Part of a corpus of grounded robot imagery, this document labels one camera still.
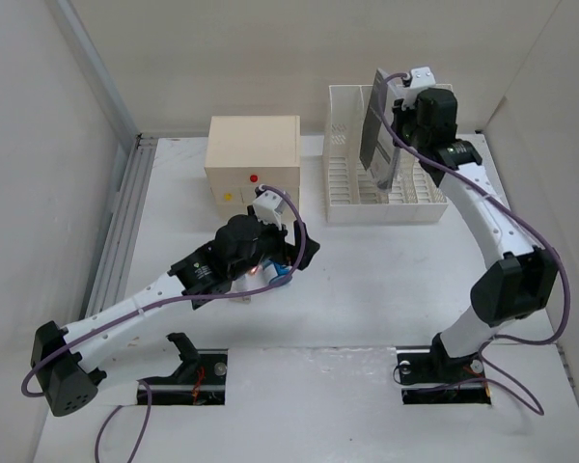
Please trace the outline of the grey setup guide booklet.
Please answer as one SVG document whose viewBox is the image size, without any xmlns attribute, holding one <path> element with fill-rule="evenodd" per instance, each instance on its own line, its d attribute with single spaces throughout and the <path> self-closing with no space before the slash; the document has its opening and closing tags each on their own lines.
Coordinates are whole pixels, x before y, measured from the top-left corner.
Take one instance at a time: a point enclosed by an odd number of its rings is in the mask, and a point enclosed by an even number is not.
<svg viewBox="0 0 579 463">
<path fill-rule="evenodd" d="M 379 68 L 376 71 L 366 114 L 363 121 L 359 159 L 372 185 L 382 194 L 392 192 L 392 186 L 400 165 L 400 148 L 388 129 L 393 119 L 387 98 L 392 103 L 399 98 L 385 82 L 390 74 Z"/>
</svg>

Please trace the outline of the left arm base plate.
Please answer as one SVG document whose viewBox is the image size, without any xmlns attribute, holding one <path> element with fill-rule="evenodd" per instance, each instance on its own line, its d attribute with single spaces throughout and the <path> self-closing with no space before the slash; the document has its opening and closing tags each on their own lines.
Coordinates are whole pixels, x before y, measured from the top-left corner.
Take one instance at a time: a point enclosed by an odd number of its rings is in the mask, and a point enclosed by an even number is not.
<svg viewBox="0 0 579 463">
<path fill-rule="evenodd" d="M 226 399 L 227 350 L 200 350 L 200 364 L 186 378 L 150 377 L 152 405 L 218 406 Z"/>
</svg>

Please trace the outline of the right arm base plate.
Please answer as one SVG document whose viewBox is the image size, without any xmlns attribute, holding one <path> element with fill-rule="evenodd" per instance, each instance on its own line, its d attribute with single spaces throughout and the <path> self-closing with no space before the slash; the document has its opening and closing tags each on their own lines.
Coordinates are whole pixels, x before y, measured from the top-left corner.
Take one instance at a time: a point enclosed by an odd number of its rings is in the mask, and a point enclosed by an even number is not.
<svg viewBox="0 0 579 463">
<path fill-rule="evenodd" d="M 477 355 L 445 363 L 429 347 L 399 348 L 395 381 L 404 405 L 490 405 L 483 362 Z"/>
</svg>

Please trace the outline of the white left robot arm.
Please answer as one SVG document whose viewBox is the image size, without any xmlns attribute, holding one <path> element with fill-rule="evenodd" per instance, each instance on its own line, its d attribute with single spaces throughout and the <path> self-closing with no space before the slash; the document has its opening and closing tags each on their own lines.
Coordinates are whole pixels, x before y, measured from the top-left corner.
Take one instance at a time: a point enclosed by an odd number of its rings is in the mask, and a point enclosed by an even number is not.
<svg viewBox="0 0 579 463">
<path fill-rule="evenodd" d="M 301 220 L 294 240 L 284 225 L 239 214 L 212 240 L 141 291 L 88 318 L 64 327 L 48 321 L 36 330 L 28 380 L 51 414 L 64 417 L 91 403 L 101 391 L 130 381 L 170 377 L 186 382 L 196 373 L 199 353 L 179 330 L 180 303 L 193 310 L 228 298 L 234 282 L 269 261 L 289 272 L 306 269 L 319 244 Z"/>
</svg>

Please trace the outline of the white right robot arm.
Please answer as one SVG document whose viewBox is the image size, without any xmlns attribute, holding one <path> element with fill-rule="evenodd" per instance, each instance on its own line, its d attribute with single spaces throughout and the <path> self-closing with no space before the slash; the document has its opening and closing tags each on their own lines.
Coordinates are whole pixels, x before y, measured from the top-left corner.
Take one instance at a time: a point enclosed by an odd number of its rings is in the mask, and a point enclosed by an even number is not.
<svg viewBox="0 0 579 463">
<path fill-rule="evenodd" d="M 450 200 L 472 233 L 485 266 L 470 290 L 470 306 L 432 340 L 428 354 L 412 357 L 426 382 L 455 382 L 480 347 L 506 325 L 545 308 L 556 276 L 553 255 L 506 213 L 474 145 L 456 136 L 452 91 L 427 88 L 413 104 L 392 107 L 398 144 L 421 156 L 421 167 Z"/>
</svg>

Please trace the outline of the blue plastic jar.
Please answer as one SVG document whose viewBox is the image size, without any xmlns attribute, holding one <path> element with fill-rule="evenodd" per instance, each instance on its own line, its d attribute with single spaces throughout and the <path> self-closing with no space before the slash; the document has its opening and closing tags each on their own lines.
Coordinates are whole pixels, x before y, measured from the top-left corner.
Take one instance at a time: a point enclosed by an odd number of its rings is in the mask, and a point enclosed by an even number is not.
<svg viewBox="0 0 579 463">
<path fill-rule="evenodd" d="M 282 286 L 288 284 L 292 279 L 292 276 L 288 277 L 289 272 L 290 266 L 272 260 L 266 260 L 262 264 L 263 278 L 269 286 L 275 285 L 279 281 L 281 281 Z"/>
</svg>

